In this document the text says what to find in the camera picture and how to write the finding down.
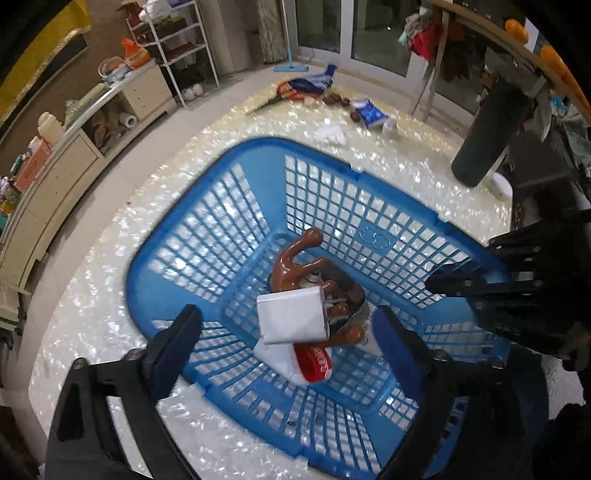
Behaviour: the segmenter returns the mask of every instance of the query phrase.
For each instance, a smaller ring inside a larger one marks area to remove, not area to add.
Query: wall
[[[78,99],[100,82],[96,71],[107,57],[122,56],[121,37],[129,36],[125,14],[118,12],[121,0],[87,0],[92,29],[85,35],[88,48],[64,68],[29,104],[0,144],[0,175],[8,174],[15,157],[23,153],[37,134],[37,119],[43,112],[64,119],[64,103]]]

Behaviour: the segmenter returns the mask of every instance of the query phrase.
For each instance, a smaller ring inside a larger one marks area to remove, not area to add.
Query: blue plastic laundry basket
[[[372,479],[413,422],[387,363],[354,346],[333,350],[333,376],[304,389],[259,362],[256,297],[284,245],[317,226],[320,248],[375,304],[388,304],[432,348],[477,361],[505,358],[509,343],[474,324],[463,299],[425,289],[453,262],[501,275],[477,242],[400,190],[298,143],[245,141],[185,192],[129,266],[126,301],[152,338],[187,303],[203,312],[202,337],[184,370],[205,396],[268,443],[343,478]],[[466,410],[458,398],[427,475],[441,471]]]

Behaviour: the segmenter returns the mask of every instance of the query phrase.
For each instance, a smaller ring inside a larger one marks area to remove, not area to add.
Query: window
[[[300,47],[340,52],[340,0],[295,0]]]
[[[398,43],[415,0],[355,0],[352,57],[406,75],[411,53]]]

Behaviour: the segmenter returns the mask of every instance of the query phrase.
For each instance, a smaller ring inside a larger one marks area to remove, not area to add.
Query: orange bag
[[[125,63],[132,69],[137,69],[150,61],[148,50],[130,38],[121,38],[121,45],[125,49]]]

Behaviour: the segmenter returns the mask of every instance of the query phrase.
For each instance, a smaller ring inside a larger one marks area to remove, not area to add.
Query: white cloth
[[[173,8],[168,4],[167,0],[148,0],[143,10],[139,13],[138,18],[142,22],[147,22],[149,15],[152,22],[156,22],[168,17],[172,11]]]

